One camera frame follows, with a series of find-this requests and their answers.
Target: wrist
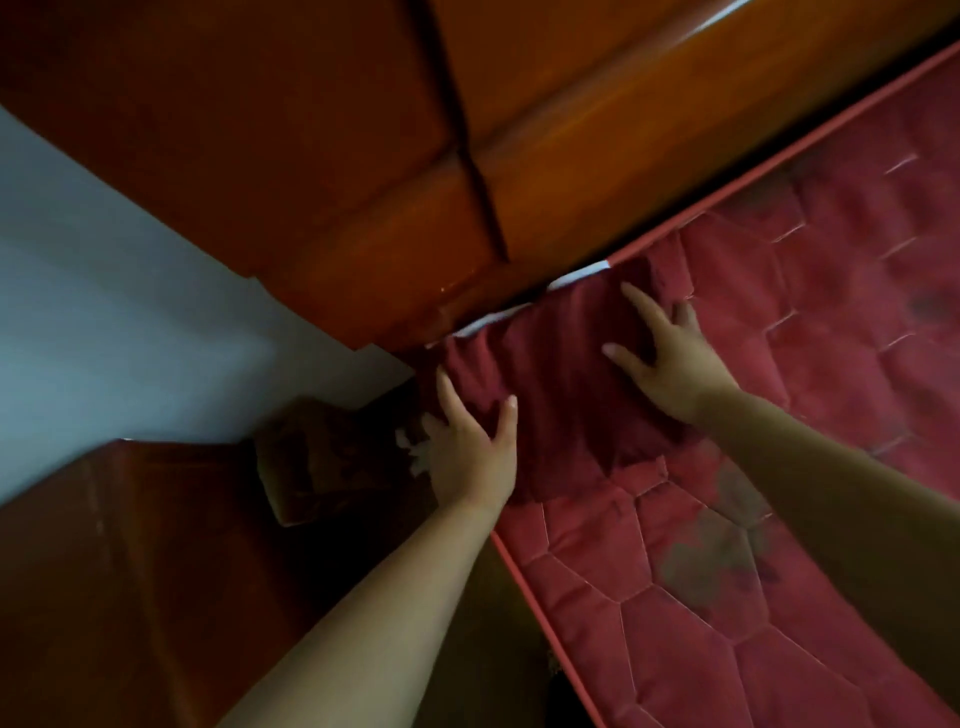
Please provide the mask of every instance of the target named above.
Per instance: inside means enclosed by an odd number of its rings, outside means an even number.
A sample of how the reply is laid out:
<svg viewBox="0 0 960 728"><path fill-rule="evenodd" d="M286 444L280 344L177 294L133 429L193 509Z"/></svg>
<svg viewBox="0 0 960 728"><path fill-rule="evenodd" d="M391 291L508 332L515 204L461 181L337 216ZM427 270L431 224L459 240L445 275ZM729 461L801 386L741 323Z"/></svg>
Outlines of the wrist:
<svg viewBox="0 0 960 728"><path fill-rule="evenodd" d="M736 386L708 390L699 398L691 424L712 437L722 422L750 398L751 395Z"/></svg>
<svg viewBox="0 0 960 728"><path fill-rule="evenodd" d="M459 497L440 506L437 512L490 534L502 510L503 504L477 502L470 497Z"/></svg>

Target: red fabric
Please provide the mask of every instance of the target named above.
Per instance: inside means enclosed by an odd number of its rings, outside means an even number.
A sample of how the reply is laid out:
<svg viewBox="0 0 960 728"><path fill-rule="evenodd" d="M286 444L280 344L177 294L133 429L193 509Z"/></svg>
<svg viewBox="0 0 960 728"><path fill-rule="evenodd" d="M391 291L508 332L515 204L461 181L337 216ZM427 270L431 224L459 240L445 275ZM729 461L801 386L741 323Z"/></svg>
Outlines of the red fabric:
<svg viewBox="0 0 960 728"><path fill-rule="evenodd" d="M490 434L499 404L517 395L514 502L589 488L692 437L600 352L616 342L653 360L650 331L620 292L627 280L661 299L651 271L646 259L635 258L550 292L470 337L447 337L434 347L435 361ZM426 408L439 413L432 367L421 371L420 385Z"/></svg>
<svg viewBox="0 0 960 728"><path fill-rule="evenodd" d="M957 88L955 56L645 252L746 389L951 497ZM569 487L496 538L606 725L960 726L713 443Z"/></svg>

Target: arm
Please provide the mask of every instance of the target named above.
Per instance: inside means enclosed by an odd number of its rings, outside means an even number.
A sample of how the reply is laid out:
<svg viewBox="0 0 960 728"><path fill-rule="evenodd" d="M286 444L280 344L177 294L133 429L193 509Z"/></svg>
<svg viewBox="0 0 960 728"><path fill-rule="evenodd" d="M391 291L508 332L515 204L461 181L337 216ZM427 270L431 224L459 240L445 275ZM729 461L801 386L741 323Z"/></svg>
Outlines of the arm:
<svg viewBox="0 0 960 728"><path fill-rule="evenodd" d="M228 714L222 728L409 726L480 547L516 478L516 399L491 440L438 372L427 415L440 508Z"/></svg>
<svg viewBox="0 0 960 728"><path fill-rule="evenodd" d="M960 505L742 392L689 303L671 323L633 286L624 294L654 334L656 365L616 345L604 353L712 439L860 615L960 709Z"/></svg>

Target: quilted mattress surface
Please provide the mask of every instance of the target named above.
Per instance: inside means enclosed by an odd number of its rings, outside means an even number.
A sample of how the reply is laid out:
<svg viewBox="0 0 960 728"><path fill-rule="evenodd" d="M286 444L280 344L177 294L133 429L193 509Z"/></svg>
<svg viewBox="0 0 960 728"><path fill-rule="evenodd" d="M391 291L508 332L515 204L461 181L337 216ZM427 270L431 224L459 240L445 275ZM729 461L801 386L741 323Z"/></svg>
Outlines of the quilted mattress surface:
<svg viewBox="0 0 960 728"><path fill-rule="evenodd" d="M956 50L612 258L692 297L745 389L952 497ZM600 725L960 726L709 441L510 505L495 540Z"/></svg>

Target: wooden furniture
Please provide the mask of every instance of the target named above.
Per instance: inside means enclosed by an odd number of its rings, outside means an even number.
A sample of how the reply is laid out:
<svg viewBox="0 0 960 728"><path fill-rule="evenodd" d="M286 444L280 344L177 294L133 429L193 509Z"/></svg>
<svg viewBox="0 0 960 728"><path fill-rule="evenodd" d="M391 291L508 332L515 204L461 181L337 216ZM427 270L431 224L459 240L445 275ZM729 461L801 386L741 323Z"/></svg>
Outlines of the wooden furniture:
<svg viewBox="0 0 960 728"><path fill-rule="evenodd" d="M238 446L115 442L0 508L10 725L209 728L321 605Z"/></svg>
<svg viewBox="0 0 960 728"><path fill-rule="evenodd" d="M597 255L960 0L0 7L0 103L358 348Z"/></svg>

